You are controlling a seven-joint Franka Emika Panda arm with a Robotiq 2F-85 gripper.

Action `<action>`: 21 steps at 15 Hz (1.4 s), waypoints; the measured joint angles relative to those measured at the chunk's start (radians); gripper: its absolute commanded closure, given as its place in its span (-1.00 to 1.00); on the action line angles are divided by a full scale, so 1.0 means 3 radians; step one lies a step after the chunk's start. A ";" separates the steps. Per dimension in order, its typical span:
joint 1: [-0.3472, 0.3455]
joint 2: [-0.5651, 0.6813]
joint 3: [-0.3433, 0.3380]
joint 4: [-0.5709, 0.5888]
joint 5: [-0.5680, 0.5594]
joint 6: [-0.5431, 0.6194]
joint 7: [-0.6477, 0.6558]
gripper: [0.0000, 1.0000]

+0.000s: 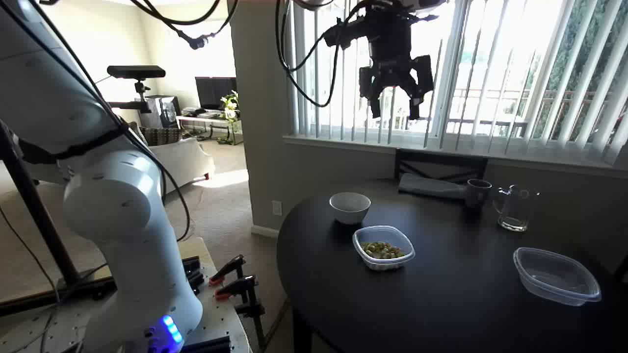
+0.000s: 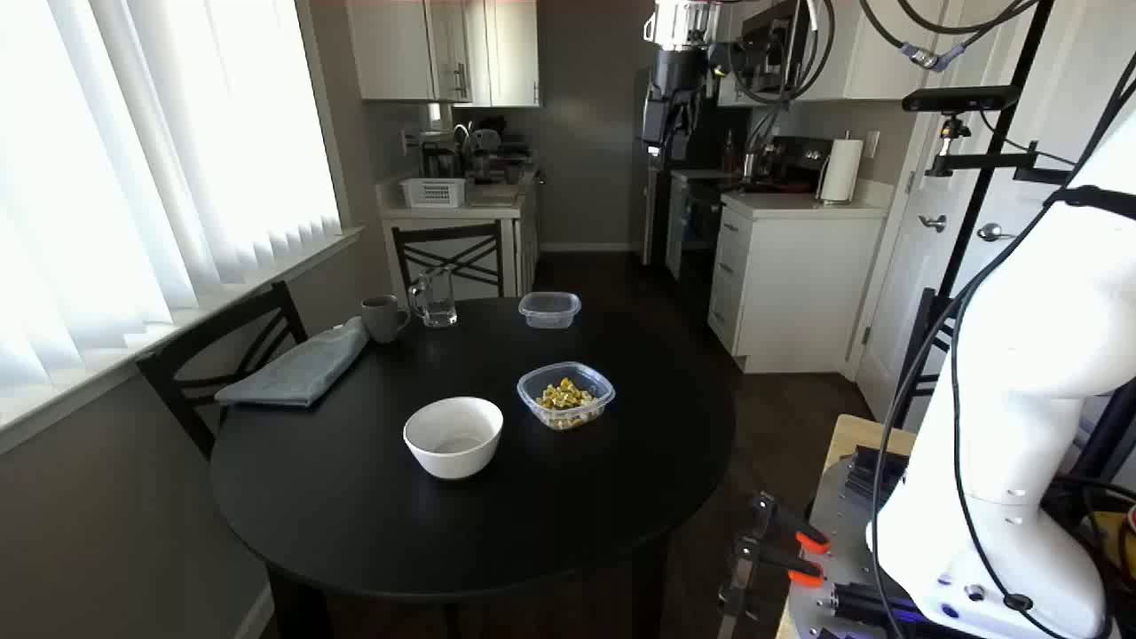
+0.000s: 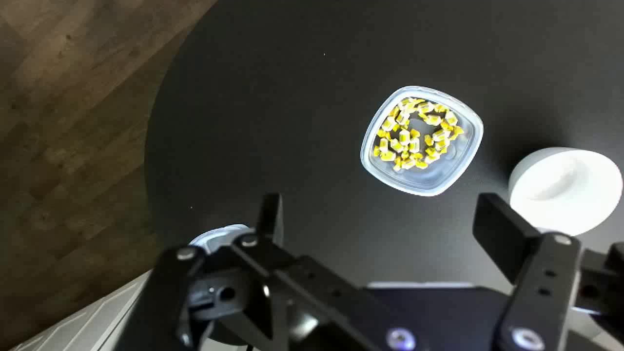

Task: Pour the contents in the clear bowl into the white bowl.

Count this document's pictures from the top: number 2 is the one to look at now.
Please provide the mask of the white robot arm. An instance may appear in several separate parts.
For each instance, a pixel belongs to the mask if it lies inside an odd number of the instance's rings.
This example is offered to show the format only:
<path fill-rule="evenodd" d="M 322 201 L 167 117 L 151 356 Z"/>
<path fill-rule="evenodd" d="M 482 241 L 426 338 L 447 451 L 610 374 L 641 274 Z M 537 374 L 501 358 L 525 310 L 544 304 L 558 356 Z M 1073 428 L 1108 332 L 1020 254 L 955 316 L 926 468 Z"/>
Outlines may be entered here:
<path fill-rule="evenodd" d="M 1086 400 L 1136 378 L 1136 112 L 960 297 L 907 475 L 867 524 L 920 613 L 978 639 L 1106 639 L 1106 580 L 1045 494 Z"/>

